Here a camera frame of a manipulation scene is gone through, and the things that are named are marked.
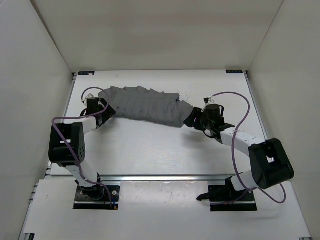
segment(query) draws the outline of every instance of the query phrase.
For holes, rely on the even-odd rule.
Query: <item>white tabletop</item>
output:
[[[180,99],[199,108],[204,98],[233,91],[246,96],[251,112],[241,130],[263,138],[263,131],[244,74],[227,74],[225,70],[144,70],[96,71],[78,75],[69,102],[67,117],[79,116],[85,108],[82,92],[89,87],[115,86],[154,89],[179,93]],[[98,90],[87,93],[98,95]],[[247,111],[246,102],[235,95],[221,95],[215,101],[225,107],[227,123],[236,125]],[[231,149],[202,132],[187,126],[168,127],[144,121],[110,119],[103,127],[85,135],[86,159],[101,175],[203,175],[234,173]],[[240,172],[250,169],[247,156],[236,152]],[[52,166],[52,176],[69,175]]]
[[[121,182],[119,209],[73,209],[76,183],[71,177],[41,180],[24,233],[34,240],[298,240],[307,225],[290,182],[287,201],[276,204],[260,191],[258,211],[210,212],[206,181]],[[268,189],[278,200],[279,186]]]

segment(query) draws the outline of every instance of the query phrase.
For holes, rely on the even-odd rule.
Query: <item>black mounting plate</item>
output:
[[[209,185],[209,193],[214,196],[216,192],[224,187],[224,185]],[[226,205],[214,205],[214,203],[229,202],[234,199],[239,198],[243,194],[243,191],[238,191],[232,194],[230,198],[227,194],[220,194],[215,197],[210,198],[210,211],[211,212],[247,212],[247,211],[257,211],[257,205],[255,201],[255,196],[253,192],[247,192],[241,199],[239,199],[234,204]]]
[[[76,188],[73,209],[91,209],[91,210],[118,210],[119,208],[119,197],[120,197],[120,186],[118,185],[107,185],[112,197],[114,197],[115,205],[112,203],[110,208],[109,196],[105,193],[104,197],[100,200],[94,200],[89,196],[82,193],[81,188]]]

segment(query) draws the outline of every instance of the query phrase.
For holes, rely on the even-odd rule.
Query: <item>gray wall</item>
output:
[[[18,239],[72,75],[28,0],[0,4],[0,239]]]
[[[249,77],[269,137],[282,140],[293,164],[293,186],[314,239],[320,239],[319,69],[320,1],[285,0]]]
[[[282,0],[32,0],[70,69],[247,70]]]

